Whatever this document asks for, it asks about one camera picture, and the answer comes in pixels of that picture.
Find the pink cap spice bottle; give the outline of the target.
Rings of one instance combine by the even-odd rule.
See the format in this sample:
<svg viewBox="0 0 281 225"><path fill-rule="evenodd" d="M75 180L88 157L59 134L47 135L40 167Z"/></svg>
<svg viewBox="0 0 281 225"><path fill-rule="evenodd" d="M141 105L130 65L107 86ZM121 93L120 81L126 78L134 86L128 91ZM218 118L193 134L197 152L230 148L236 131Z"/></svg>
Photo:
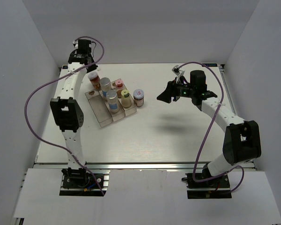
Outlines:
<svg viewBox="0 0 281 225"><path fill-rule="evenodd" d="M121 92L122 90L125 90L124 83L121 79L118 79L115 81L115 91L117 93L118 98L121 98Z"/></svg>

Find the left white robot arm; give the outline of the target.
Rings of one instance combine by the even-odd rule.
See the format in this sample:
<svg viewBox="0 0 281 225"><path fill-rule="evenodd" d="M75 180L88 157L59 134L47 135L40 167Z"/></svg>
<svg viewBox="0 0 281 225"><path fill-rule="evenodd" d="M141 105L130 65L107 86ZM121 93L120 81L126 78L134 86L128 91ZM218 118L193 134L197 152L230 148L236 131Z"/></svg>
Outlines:
<svg viewBox="0 0 281 225"><path fill-rule="evenodd" d="M79 39L74 41L75 50L70 53L67 72L70 74L64 80L64 86L56 98L51 99L50 107L56 125L60 128L68 153L68 168L78 170L86 164L81 146L81 127L84 123L84 114L77 98L81 83L91 69L94 62L91 54L92 41Z"/></svg>

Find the silver lid jar blue label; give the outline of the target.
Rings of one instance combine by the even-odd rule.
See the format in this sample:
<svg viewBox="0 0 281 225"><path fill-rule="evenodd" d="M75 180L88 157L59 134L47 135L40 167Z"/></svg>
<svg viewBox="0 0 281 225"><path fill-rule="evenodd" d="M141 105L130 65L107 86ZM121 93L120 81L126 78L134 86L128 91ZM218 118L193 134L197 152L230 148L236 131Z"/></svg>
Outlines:
<svg viewBox="0 0 281 225"><path fill-rule="evenodd" d="M112 113L117 113L119 111L118 105L118 95L115 90L109 90L106 93L106 98L108 102L108 106Z"/></svg>

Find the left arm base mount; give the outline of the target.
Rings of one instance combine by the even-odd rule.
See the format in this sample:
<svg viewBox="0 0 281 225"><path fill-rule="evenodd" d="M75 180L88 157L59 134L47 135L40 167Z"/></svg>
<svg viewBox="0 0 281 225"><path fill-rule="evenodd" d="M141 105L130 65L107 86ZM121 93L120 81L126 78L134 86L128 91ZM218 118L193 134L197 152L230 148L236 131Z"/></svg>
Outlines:
<svg viewBox="0 0 281 225"><path fill-rule="evenodd" d="M103 197L107 190L107 174L95 173L94 178L85 169L62 169L62 181L60 185L60 196L99 196Z"/></svg>

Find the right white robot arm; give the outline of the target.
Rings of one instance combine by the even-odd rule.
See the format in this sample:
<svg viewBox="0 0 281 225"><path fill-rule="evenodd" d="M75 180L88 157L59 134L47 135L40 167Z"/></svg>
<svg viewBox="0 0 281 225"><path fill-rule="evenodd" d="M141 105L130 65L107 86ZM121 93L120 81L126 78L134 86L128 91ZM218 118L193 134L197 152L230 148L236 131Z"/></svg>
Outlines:
<svg viewBox="0 0 281 225"><path fill-rule="evenodd" d="M192 178L197 183L213 187L220 177L235 167L261 156L259 126L253 120L246 121L234 114L215 93L209 91L204 71L191 71L190 81L177 67L173 72L177 77L168 82L157 100L169 104L180 97L190 98L201 112L211 117L211 123L216 123L224 132L222 154L204 166L201 177Z"/></svg>

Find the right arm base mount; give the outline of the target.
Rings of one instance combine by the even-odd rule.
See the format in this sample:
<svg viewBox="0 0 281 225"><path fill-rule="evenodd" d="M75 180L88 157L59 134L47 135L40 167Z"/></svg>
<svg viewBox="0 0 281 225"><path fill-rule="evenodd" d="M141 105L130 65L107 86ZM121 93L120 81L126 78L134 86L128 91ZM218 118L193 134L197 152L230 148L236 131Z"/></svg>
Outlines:
<svg viewBox="0 0 281 225"><path fill-rule="evenodd" d="M181 179L186 183L188 199L230 199L230 183L227 175L204 182L195 182L192 173Z"/></svg>

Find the yellow cap white bottle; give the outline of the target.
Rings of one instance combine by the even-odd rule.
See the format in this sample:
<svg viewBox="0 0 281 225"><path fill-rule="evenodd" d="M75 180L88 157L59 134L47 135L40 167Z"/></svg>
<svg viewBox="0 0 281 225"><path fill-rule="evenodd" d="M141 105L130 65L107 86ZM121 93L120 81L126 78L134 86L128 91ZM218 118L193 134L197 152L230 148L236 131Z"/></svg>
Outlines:
<svg viewBox="0 0 281 225"><path fill-rule="evenodd" d="M121 91L121 104L124 108L129 108L132 105L130 92L127 89Z"/></svg>

